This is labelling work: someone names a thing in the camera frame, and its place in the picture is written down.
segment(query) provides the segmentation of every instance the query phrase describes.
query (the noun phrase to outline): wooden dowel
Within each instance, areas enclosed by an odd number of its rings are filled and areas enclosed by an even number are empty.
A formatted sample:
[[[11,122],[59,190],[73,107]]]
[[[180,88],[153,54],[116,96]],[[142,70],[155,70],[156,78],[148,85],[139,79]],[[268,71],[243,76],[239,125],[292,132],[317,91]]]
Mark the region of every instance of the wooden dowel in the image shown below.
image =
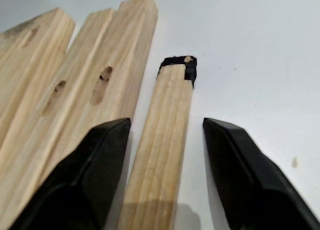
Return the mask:
[[[173,227],[197,60],[174,57],[164,63],[126,188],[118,230]]]
[[[39,184],[78,146],[88,129],[133,118],[157,18],[154,0],[121,3]]]

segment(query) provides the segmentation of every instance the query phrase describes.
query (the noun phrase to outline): wooden stake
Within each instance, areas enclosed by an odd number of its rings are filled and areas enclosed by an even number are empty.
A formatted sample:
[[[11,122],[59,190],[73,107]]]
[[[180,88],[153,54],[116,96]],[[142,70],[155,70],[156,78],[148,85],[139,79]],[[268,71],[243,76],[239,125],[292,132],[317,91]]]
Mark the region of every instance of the wooden stake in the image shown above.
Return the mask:
[[[45,139],[52,145],[58,137],[113,14],[112,9],[107,9],[88,16],[60,69],[46,84],[33,114],[26,122],[20,122],[20,117],[13,119],[0,151],[0,229],[10,226],[36,189],[50,155],[40,144]]]
[[[157,17],[154,0],[121,3],[39,184],[79,145],[88,129],[133,118]]]
[[[0,147],[19,106],[17,128],[34,112],[59,69],[74,27],[57,8],[0,34]]]
[[[118,230],[173,227],[196,64],[193,57],[173,57],[160,69]]]

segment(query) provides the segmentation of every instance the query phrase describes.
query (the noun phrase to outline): pine wood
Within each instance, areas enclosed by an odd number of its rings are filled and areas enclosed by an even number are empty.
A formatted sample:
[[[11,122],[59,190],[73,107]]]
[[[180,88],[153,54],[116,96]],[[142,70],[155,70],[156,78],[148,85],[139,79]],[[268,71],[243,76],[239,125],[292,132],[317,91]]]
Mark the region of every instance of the pine wood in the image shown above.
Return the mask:
[[[33,114],[26,122],[21,122],[20,117],[13,119],[0,151],[1,230],[12,224],[35,191],[39,176],[50,156],[50,148],[42,147],[41,142],[47,141],[47,145],[52,146],[59,136],[90,73],[95,54],[99,47],[105,47],[101,46],[101,42],[113,15],[112,9],[106,9],[88,16],[61,67],[54,77],[48,79],[46,89],[42,89],[38,102],[30,104],[34,107]],[[30,97],[28,95],[23,103],[28,103]]]
[[[19,106],[19,125],[34,111],[59,69],[74,27],[57,8],[0,34],[0,146]]]
[[[185,65],[160,70],[118,230],[173,228],[193,86]]]
[[[39,184],[90,128],[133,118],[157,16],[153,0],[121,3]]]

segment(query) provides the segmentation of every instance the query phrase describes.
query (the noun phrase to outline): wooden stick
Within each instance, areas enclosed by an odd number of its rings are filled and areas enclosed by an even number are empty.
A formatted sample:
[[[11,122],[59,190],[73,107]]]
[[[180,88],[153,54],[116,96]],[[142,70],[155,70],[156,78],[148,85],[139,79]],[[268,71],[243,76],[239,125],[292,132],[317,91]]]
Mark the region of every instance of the wooden stick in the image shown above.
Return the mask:
[[[118,230],[173,227],[196,63],[190,56],[167,58],[159,71]]]
[[[39,184],[78,146],[88,129],[133,118],[157,17],[154,0],[121,3]]]
[[[32,196],[50,155],[40,144],[43,139],[53,144],[58,137],[113,15],[106,9],[88,16],[34,113],[27,122],[12,121],[0,151],[0,229],[9,227]]]
[[[59,69],[74,27],[57,8],[0,35],[0,147],[19,106],[18,128],[34,112]]]

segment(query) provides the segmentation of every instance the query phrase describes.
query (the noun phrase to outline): pointed tip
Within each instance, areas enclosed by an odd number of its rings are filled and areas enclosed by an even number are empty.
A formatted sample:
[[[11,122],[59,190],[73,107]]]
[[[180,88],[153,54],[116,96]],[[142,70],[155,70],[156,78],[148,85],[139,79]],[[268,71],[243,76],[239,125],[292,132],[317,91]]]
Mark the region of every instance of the pointed tip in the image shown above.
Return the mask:
[[[213,118],[205,117],[203,119],[203,127],[206,126],[216,126],[220,127],[226,130],[239,130],[242,129],[242,127],[234,125],[233,123],[227,122],[227,121],[221,121]]]

